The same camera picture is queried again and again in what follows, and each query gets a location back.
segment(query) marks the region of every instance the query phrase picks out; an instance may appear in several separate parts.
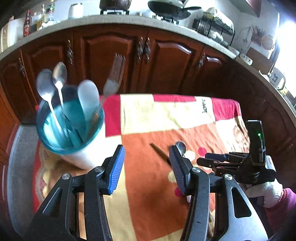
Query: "fork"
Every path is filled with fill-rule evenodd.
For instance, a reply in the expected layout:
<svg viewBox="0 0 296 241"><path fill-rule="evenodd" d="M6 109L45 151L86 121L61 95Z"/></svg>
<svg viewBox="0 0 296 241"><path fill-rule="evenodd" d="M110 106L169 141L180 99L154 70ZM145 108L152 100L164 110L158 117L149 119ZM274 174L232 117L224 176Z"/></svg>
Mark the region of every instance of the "fork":
<svg viewBox="0 0 296 241"><path fill-rule="evenodd" d="M105 99L113 94L116 94L117 91L119 90L119 87L121 85L121 81L123 78L123 73L124 73L124 67L126 64L126 58L125 56L115 54L114 61L112 68L109 72L109 76L107 78L107 81L105 82L105 85L103 87L103 97L100 98L100 105L99 108L96 109L96 111L93 114L89 131L87 134L87 140L91 137L91 135L95 132L95 123L97 122L99 118L99 113L103 107L103 103Z"/></svg>
<svg viewBox="0 0 296 241"><path fill-rule="evenodd" d="M112 69L103 87L103 100L101 101L102 104L108 96L116 94L119 90L124 73L125 63L125 56L115 54Z"/></svg>

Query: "cabinet door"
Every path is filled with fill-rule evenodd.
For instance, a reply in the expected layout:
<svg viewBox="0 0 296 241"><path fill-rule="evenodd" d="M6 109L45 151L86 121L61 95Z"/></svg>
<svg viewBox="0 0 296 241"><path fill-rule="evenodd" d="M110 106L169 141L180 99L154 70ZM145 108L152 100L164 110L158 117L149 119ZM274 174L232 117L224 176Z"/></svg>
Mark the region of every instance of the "cabinet door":
<svg viewBox="0 0 296 241"><path fill-rule="evenodd" d="M214 97L228 60L226 55L205 45L199 61L192 66L195 74L184 85L183 94Z"/></svg>
<svg viewBox="0 0 296 241"><path fill-rule="evenodd" d="M62 61L68 70L67 83L77 84L72 43L71 30L63 30L43 36L21 48L26 73L38 103L41 97L37 93L36 78L43 69L53 71L56 64Z"/></svg>
<svg viewBox="0 0 296 241"><path fill-rule="evenodd" d="M92 80L103 93L103 86L113 65L115 53L126 57L118 93L129 93L138 80L147 31L145 27L104 24L76 28L73 32L75 68L78 81Z"/></svg>
<svg viewBox="0 0 296 241"><path fill-rule="evenodd" d="M198 61L203 44L159 29L149 29L144 47L139 93L179 94Z"/></svg>
<svg viewBox="0 0 296 241"><path fill-rule="evenodd" d="M0 155L8 160L19 121L0 87Z"/></svg>
<svg viewBox="0 0 296 241"><path fill-rule="evenodd" d="M4 158L0 155L0 224L7 228L7 222L10 221L6 190L8 165L5 165L3 162L5 162Z"/></svg>
<svg viewBox="0 0 296 241"><path fill-rule="evenodd" d="M19 235L14 231L7 203L7 171L8 163L0 155L0 227L1 231L5 231L11 237L9 240L21 240ZM5 233L0 232L1 240L6 240Z"/></svg>
<svg viewBox="0 0 296 241"><path fill-rule="evenodd" d="M27 81L20 50L0 62L0 83L19 121L34 116L36 100Z"/></svg>

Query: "utensil holder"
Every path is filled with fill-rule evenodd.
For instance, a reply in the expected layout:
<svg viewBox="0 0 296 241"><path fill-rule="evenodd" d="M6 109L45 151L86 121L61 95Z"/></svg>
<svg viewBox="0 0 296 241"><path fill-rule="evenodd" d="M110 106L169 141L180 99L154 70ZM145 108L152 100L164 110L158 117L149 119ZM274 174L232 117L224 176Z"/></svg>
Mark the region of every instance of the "utensil holder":
<svg viewBox="0 0 296 241"><path fill-rule="evenodd" d="M64 113L75 126L81 136L87 135L87 126L84 114L77 95L77 86L67 85L62 89L64 99ZM61 112L58 92L53 96L52 105L57 119L62 127L66 129L65 119ZM37 133L44 146L64 160L85 170L90 170L98 165L100 153L104 150L105 136L105 114L101 108L99 118L95 123L95 131L90 138L80 146L73 146L69 137L61 136L52 118L49 105L42 100L37 111Z"/></svg>

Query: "countertop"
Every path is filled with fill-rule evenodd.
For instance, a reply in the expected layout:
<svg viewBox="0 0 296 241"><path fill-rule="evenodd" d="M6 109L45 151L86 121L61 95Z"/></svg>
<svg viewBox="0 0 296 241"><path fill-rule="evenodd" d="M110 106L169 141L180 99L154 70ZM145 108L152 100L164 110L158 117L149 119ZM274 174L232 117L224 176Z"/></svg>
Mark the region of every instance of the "countertop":
<svg viewBox="0 0 296 241"><path fill-rule="evenodd" d="M171 32L178 33L186 37L195 39L208 46L211 46L214 49L220 51L221 53L224 53L225 55L227 55L232 59L235 59L236 57L234 53L232 53L231 51L229 51L219 43L215 42L214 40L209 39L208 37L202 34L199 34L192 29L189 29L180 25L163 22L153 18L140 17L140 16L134 16L134 15L93 15L93 16L86 16L83 18L65 20L53 26L49 26L45 29L42 29L40 31L36 31L30 34L29 36L20 39L16 44L12 45L8 49L6 49L3 53L1 53L0 61L10 53L15 51L16 49L25 45L26 43L31 42L44 35L47 35L59 30L67 29L67 28L73 28L77 26L90 25L90 24L104 24L104 23L133 24L133 25L141 25L141 26L147 26L147 27L153 27L153 28L159 28L159 29L171 31Z"/></svg>
<svg viewBox="0 0 296 241"><path fill-rule="evenodd" d="M281 103L281 105L284 107L285 111L291 118L294 126L296 127L296 110L293 107L293 105L290 103L288 98L285 98L281 92L276 90L271 83L269 83L262 75L259 74L258 70L253 68L250 65L247 65L240 57L236 57L236 62L240 63L243 67L245 67L247 70L249 70L253 75L255 75L259 81L261 81L270 91L273 93L273 95L278 99L278 101Z"/></svg>

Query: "red sleeve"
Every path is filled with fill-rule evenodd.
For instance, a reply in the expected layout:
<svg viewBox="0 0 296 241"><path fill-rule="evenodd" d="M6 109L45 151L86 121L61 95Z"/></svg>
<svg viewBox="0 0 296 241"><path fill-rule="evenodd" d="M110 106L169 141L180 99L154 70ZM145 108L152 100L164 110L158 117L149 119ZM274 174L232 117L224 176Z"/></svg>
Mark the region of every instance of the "red sleeve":
<svg viewBox="0 0 296 241"><path fill-rule="evenodd" d="M296 194L290 188L286 188L280 202L271 208L265 209L273 232L276 232L281 227L295 205Z"/></svg>

